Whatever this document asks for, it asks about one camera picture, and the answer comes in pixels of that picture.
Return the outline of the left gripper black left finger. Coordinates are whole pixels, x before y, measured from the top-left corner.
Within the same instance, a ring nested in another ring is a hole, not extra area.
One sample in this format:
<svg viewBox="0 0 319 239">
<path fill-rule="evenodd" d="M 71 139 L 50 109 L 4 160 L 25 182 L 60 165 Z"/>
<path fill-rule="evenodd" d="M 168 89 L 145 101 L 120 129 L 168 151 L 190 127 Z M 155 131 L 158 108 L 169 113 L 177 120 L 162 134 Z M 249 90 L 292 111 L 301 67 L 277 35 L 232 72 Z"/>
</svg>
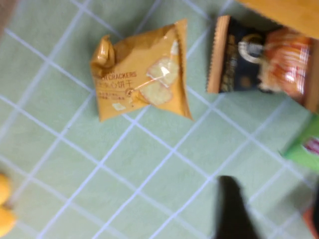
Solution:
<svg viewBox="0 0 319 239">
<path fill-rule="evenodd" d="M 232 176 L 218 178 L 215 213 L 217 239 L 257 239 L 258 233 L 246 209 L 241 187 Z"/>
</svg>

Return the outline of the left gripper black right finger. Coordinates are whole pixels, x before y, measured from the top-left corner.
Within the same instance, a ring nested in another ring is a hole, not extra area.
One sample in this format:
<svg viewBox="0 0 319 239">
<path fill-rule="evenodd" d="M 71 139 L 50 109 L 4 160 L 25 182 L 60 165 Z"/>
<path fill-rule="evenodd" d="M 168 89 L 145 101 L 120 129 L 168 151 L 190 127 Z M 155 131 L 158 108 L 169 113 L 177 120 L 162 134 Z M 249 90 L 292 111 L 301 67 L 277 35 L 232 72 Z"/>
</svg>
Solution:
<svg viewBox="0 0 319 239">
<path fill-rule="evenodd" d="M 314 196 L 312 198 L 312 201 L 311 201 L 311 206 L 310 206 L 310 209 L 312 211 L 315 211 L 316 208 L 319 207 L 319 185 L 316 186 L 316 190 L 314 192 Z"/>
</svg>

